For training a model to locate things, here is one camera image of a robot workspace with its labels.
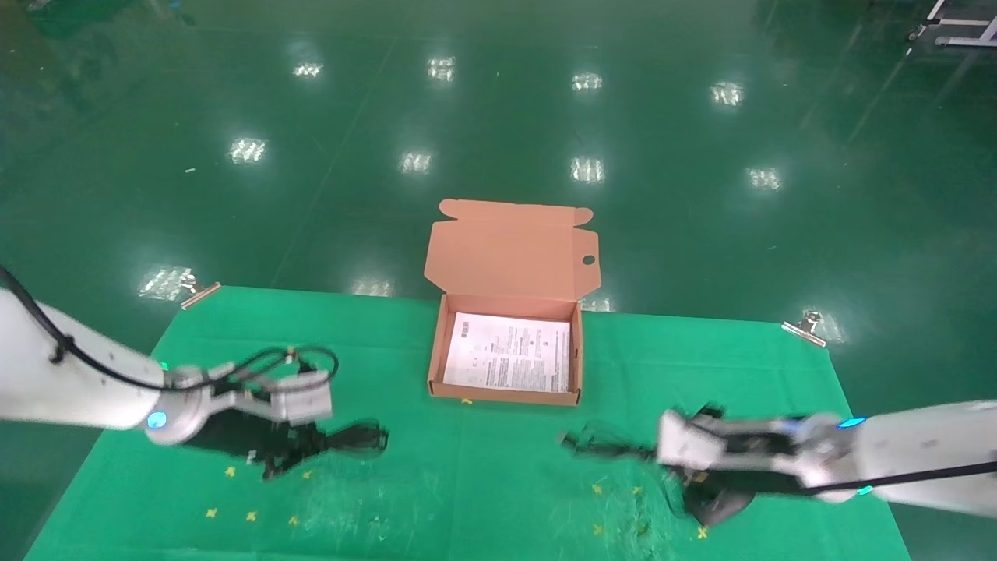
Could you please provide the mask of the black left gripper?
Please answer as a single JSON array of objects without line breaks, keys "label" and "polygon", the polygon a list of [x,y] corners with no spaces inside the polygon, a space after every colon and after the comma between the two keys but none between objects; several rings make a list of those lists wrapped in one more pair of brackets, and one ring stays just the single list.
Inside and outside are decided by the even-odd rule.
[{"label": "black left gripper", "polygon": [[[285,365],[295,365],[297,373],[316,372],[316,366],[298,348],[286,348]],[[186,447],[242,458],[262,465],[263,478],[285,475],[308,458],[326,450],[323,432],[292,432],[271,439],[273,422],[244,411],[228,409],[211,415]]]}]

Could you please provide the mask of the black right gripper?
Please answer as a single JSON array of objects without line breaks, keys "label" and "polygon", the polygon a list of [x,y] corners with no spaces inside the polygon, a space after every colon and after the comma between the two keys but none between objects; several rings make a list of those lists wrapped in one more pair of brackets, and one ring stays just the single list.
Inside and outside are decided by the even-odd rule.
[{"label": "black right gripper", "polygon": [[[697,411],[701,426],[721,426],[726,409],[705,404]],[[793,475],[770,470],[690,469],[692,482],[684,487],[685,511],[702,527],[713,527],[741,513],[762,493],[800,494],[805,487]]]}]

